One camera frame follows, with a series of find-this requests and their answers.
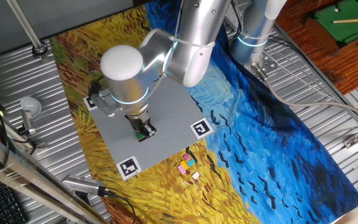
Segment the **blue painted surface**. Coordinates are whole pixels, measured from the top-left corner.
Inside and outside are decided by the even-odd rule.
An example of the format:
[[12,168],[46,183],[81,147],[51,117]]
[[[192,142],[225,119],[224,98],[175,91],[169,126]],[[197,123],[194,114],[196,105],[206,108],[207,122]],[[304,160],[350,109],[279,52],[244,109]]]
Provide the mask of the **blue painted surface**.
[[[151,27],[174,32],[173,2],[146,5]],[[330,223],[356,208],[357,190],[324,146],[225,49],[222,28],[206,75],[188,91],[216,132],[208,149],[249,211],[262,223]]]

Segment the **white robot arm cap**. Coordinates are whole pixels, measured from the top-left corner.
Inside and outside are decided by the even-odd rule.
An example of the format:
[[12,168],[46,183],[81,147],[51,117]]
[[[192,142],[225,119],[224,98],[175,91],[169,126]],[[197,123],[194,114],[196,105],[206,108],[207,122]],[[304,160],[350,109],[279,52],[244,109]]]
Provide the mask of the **white robot arm cap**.
[[128,45],[118,45],[107,50],[101,60],[103,75],[116,81],[124,81],[136,76],[143,67],[140,52]]

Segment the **pink lego brick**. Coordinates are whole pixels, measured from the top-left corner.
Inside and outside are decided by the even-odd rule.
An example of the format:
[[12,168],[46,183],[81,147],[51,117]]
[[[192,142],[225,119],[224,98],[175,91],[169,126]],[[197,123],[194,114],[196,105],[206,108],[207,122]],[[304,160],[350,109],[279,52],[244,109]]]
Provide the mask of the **pink lego brick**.
[[186,174],[186,170],[185,170],[185,168],[184,168],[182,165],[179,165],[179,166],[178,166],[178,170],[179,170],[179,172],[180,172],[182,175]]

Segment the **wooden floor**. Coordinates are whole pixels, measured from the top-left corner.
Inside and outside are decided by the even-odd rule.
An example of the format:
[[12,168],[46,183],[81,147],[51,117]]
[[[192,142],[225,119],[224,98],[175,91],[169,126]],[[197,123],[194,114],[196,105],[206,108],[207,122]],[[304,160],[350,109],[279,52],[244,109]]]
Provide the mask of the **wooden floor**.
[[358,49],[337,57],[329,57],[324,47],[304,27],[308,14],[337,1],[287,0],[277,23],[309,56],[342,94],[358,87]]

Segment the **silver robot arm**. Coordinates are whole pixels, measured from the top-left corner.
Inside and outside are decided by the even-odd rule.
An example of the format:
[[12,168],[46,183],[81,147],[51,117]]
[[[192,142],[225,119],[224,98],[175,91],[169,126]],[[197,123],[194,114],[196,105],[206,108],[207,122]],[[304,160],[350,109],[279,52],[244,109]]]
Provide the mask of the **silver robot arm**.
[[[178,38],[162,29],[154,29],[138,49],[128,45],[118,45],[109,49],[102,56],[100,66],[116,104],[107,104],[98,94],[91,95],[92,101],[110,117],[114,116],[117,110],[122,110],[136,131],[147,138],[154,135],[156,130],[151,125],[147,112],[149,86],[162,75],[188,87],[197,85],[207,70],[214,41],[230,1],[184,0]],[[255,12],[250,13],[258,15],[258,22],[264,23],[260,26],[268,29],[266,34],[263,32],[261,35],[268,35],[277,16],[269,20],[266,13],[263,13],[266,12],[263,7],[269,7],[269,1],[285,0],[259,1],[267,3],[255,4],[258,7],[255,8]],[[250,20],[249,16],[244,16],[244,21],[248,23]],[[265,40],[257,40],[257,43],[251,42],[248,47],[266,40],[267,37]],[[235,53],[241,56],[241,52],[247,54],[249,51],[244,50],[244,46],[239,44],[236,48],[240,50]]]
[[263,67],[265,44],[287,0],[254,0],[242,13],[242,33],[231,45],[231,55],[251,72],[252,63]]

